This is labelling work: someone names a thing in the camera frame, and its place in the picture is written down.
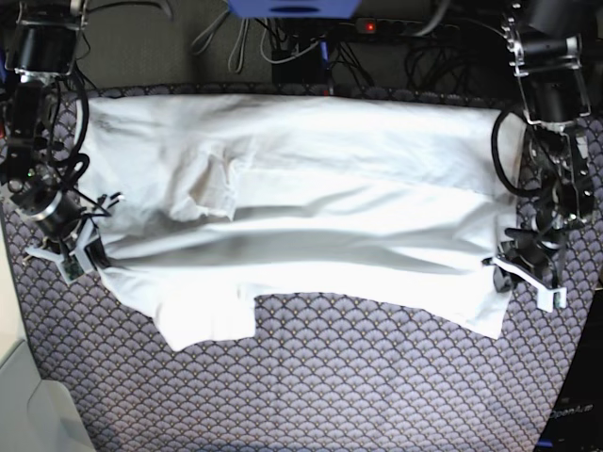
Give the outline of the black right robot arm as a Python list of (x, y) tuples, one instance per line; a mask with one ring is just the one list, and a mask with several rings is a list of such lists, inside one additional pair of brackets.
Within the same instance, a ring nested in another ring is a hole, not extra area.
[[(93, 200), (78, 182), (90, 165), (81, 149), (88, 132), (90, 105), (75, 73), (76, 51), (87, 24), (85, 1), (22, 1), (5, 58), (7, 83), (1, 92), (1, 130), (6, 154), (1, 161), (1, 199), (43, 234), (33, 258), (56, 265), (71, 283), (103, 261), (97, 218), (109, 217), (118, 196)], [(60, 84), (73, 83), (80, 103), (79, 131), (65, 150), (56, 139), (62, 98)]]

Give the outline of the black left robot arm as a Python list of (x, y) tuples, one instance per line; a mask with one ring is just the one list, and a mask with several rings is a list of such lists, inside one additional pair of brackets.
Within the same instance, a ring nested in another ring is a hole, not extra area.
[[(595, 189), (588, 146), (579, 120), (592, 107), (583, 74), (582, 36), (599, 1), (514, 1), (501, 21), (501, 33), (521, 95), (496, 118), (491, 155), (498, 180), (515, 197), (534, 202), (535, 217), (526, 229), (509, 229), (492, 262), (504, 278), (522, 280), (537, 294), (559, 304), (562, 259), (568, 236), (585, 226), (595, 210)], [(515, 186), (502, 168), (498, 134), (512, 114), (527, 125), (531, 159), (541, 185)]]

